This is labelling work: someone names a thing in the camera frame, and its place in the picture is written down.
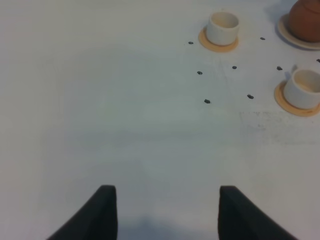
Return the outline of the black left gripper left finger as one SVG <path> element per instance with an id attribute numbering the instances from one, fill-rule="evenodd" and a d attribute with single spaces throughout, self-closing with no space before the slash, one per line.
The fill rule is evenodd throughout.
<path id="1" fill-rule="evenodd" d="M 116 240 L 118 238 L 117 192 L 102 185 L 50 240 Z"/>

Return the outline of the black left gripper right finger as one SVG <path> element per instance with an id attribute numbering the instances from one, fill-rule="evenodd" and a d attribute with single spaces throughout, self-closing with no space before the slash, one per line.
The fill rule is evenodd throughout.
<path id="1" fill-rule="evenodd" d="M 220 240 L 295 240 L 235 186 L 221 186 L 217 223 Z"/>

